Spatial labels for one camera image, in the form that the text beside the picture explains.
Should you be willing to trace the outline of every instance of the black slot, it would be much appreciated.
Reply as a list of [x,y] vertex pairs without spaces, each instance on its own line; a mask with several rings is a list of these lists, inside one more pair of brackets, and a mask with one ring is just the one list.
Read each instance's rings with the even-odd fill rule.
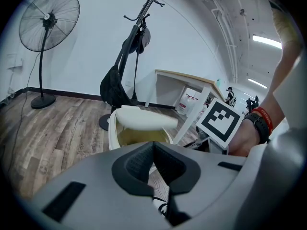
[[55,221],[60,222],[84,188],[85,184],[79,182],[69,183],[69,185],[46,206],[43,212]]
[[242,165],[238,165],[234,163],[227,163],[227,162],[220,162],[218,166],[228,168],[233,171],[240,171],[242,169]]

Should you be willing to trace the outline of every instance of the fan base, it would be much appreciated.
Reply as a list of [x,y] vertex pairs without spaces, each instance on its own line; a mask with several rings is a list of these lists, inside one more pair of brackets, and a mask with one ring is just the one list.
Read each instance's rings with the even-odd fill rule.
[[109,118],[111,117],[111,114],[106,114],[103,115],[100,119],[99,119],[99,126],[106,130],[109,131]]
[[50,106],[56,101],[56,97],[52,94],[44,94],[44,97],[38,96],[31,101],[31,107],[33,109],[42,109]]

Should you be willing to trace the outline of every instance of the person's arm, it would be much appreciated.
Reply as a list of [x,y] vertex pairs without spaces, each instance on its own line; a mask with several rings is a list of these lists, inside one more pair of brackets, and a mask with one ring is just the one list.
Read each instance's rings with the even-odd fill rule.
[[[275,70],[269,91],[260,106],[270,116],[273,128],[276,128],[284,119],[284,114],[273,96],[273,92],[292,69],[296,58],[300,54],[301,45],[296,35],[293,35],[293,31],[285,26],[281,13],[273,11],[273,15],[274,24],[283,45],[283,55]],[[260,137],[254,124],[249,119],[245,119],[229,143],[229,154],[245,157],[253,146],[259,144],[259,141]]]

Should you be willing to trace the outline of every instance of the person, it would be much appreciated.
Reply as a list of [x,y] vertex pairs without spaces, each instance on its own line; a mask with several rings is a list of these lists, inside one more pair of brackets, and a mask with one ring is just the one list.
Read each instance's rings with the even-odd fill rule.
[[232,99],[234,98],[235,94],[232,91],[232,87],[229,87],[227,91],[228,91],[228,97],[225,99],[225,103],[231,105],[230,103],[232,103]]
[[[295,60],[301,52],[302,45],[285,14],[278,9],[272,9],[272,13],[273,22],[282,43],[282,57],[275,70],[269,91],[261,103],[260,108],[265,110],[266,114],[270,117],[272,129],[274,130],[284,119],[284,114],[273,92],[291,71]],[[257,109],[253,110],[252,113],[263,117]],[[246,157],[250,150],[259,143],[260,134],[254,123],[249,119],[244,119],[229,143],[229,155]]]

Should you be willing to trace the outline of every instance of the hand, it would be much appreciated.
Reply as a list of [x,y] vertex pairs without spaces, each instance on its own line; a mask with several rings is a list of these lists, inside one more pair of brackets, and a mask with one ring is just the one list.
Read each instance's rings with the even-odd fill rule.
[[229,155],[246,157],[253,146],[260,142],[259,133],[249,119],[244,119],[229,143]]

